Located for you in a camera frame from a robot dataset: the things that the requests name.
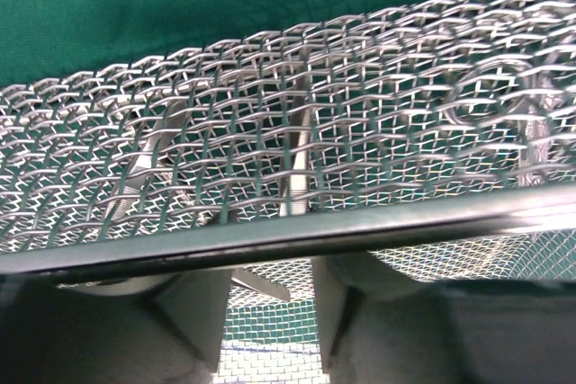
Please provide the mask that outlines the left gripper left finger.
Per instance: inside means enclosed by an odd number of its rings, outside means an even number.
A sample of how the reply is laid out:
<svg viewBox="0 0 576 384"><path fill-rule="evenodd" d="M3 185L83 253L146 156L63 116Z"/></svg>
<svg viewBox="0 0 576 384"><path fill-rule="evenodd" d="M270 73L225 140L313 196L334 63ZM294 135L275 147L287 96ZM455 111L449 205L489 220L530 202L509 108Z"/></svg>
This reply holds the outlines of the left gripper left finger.
<svg viewBox="0 0 576 384"><path fill-rule="evenodd" d="M229 270L103 287L1 279L3 383L210 383L218 369Z"/></svg>

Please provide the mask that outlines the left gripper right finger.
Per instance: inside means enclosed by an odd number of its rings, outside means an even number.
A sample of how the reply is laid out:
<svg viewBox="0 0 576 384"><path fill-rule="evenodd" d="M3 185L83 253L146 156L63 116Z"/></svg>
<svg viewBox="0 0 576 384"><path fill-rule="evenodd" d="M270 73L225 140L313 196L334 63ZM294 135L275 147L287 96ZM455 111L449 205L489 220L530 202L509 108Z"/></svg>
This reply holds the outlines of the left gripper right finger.
<svg viewBox="0 0 576 384"><path fill-rule="evenodd" d="M421 282L362 252L314 258L333 383L572 383L570 282Z"/></svg>

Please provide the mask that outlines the metal mesh instrument tray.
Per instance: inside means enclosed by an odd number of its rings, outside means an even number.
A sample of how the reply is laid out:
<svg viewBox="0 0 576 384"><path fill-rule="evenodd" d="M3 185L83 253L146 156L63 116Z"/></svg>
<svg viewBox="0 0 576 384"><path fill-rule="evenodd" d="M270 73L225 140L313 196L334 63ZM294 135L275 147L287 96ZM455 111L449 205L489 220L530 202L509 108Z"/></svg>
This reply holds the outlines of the metal mesh instrument tray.
<svg viewBox="0 0 576 384"><path fill-rule="evenodd" d="M58 287L242 268L289 302L230 282L210 383L333 383L312 260L367 252L415 281L575 286L575 181L437 189L431 104L450 65L565 53L575 0L429 0L1 92L1 279ZM310 79L306 214L279 217L296 174L284 134ZM104 213L170 103L187 123L123 218Z"/></svg>

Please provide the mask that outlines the metal forceps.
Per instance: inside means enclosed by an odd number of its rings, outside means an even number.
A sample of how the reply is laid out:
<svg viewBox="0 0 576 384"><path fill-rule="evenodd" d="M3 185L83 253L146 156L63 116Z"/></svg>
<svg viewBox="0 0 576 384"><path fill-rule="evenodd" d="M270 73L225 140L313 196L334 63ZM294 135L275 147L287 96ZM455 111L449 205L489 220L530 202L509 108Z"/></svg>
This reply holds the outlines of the metal forceps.
<svg viewBox="0 0 576 384"><path fill-rule="evenodd" d="M143 185L152 175L150 170L153 152L164 150L182 131L187 123L186 109L187 103L184 101L170 103L162 116L154 122L151 131L144 134L136 156L128 164L127 179L124 184L117 181L112 188L115 200L108 202L103 219L115 221L123 218L133 203L139 199Z"/></svg>

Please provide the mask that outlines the surgical scissors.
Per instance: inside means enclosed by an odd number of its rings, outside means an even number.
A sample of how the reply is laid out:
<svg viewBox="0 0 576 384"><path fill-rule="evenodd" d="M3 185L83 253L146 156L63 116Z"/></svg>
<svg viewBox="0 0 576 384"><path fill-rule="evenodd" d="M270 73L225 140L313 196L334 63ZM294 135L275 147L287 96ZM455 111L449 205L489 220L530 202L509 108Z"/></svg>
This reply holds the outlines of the surgical scissors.
<svg viewBox="0 0 576 384"><path fill-rule="evenodd" d="M575 181L575 61L491 56L450 65L430 99L447 156L437 189L528 188Z"/></svg>

